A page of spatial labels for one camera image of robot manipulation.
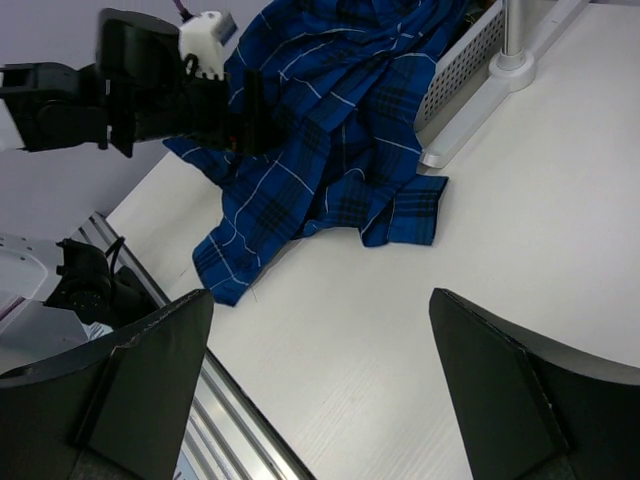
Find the blue plaid shirt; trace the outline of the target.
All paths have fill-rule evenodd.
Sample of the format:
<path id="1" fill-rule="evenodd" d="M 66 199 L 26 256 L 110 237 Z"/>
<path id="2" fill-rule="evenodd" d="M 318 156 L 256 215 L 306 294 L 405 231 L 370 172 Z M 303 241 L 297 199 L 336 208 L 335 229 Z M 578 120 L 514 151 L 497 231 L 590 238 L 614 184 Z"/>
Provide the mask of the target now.
<path id="1" fill-rule="evenodd" d="M 419 173 L 414 121 L 465 1 L 274 1 L 226 62 L 232 112 L 246 70 L 264 80 L 265 153 L 174 137 L 166 147 L 222 191 L 220 223 L 192 259 L 216 302 L 233 306 L 291 241 L 354 228 L 367 247 L 429 245 L 447 181 Z"/>

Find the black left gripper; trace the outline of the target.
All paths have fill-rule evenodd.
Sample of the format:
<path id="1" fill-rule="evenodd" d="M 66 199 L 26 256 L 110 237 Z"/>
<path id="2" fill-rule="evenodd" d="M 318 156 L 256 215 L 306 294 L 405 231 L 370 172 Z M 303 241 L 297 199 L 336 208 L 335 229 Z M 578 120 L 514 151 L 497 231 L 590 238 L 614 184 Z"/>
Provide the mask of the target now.
<path id="1" fill-rule="evenodd" d="M 279 147 L 284 134 L 271 116 L 264 95 L 264 79 L 257 70 L 245 70 L 243 113 L 231 111 L 230 75 L 198 76 L 182 72 L 180 99 L 185 120 L 180 137 L 217 150 L 239 150 L 260 155 Z"/>

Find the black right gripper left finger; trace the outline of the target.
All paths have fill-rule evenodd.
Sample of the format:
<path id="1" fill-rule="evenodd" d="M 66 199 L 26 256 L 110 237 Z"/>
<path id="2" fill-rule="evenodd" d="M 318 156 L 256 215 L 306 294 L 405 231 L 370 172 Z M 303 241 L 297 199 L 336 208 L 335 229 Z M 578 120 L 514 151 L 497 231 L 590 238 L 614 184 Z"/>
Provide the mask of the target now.
<path id="1" fill-rule="evenodd" d="M 4 479 L 170 479 L 214 301 L 194 290 L 94 341 L 1 376 Z"/>

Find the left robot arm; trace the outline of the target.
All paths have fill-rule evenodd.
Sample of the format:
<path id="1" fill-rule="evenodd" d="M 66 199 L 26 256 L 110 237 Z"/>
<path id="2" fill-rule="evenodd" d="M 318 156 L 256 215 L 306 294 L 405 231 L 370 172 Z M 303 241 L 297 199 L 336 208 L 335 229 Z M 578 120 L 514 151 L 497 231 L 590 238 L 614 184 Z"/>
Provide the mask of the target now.
<path id="1" fill-rule="evenodd" d="M 36 153 L 83 144 L 131 156 L 136 144 L 183 137 L 245 155 L 283 139 L 268 110 L 259 71 L 242 74 L 244 101 L 231 108 L 223 48 L 236 32 L 227 12 L 180 12 L 181 24 L 105 8 L 96 57 L 73 69 L 56 62 L 1 70 L 1 146 Z M 108 248 L 70 238 L 1 237 L 1 325 L 29 304 L 74 318 L 84 330 L 118 329 L 157 305 L 133 271 L 117 263 L 124 239 Z"/>

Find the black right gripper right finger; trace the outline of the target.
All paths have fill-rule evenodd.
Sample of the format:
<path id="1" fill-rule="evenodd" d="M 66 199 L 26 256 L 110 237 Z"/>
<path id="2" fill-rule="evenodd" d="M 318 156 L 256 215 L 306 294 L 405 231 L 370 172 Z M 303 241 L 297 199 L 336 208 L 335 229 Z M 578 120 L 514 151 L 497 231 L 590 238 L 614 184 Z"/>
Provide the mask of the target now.
<path id="1" fill-rule="evenodd" d="M 636 479 L 639 370 L 432 292 L 429 317 L 476 479 Z"/>

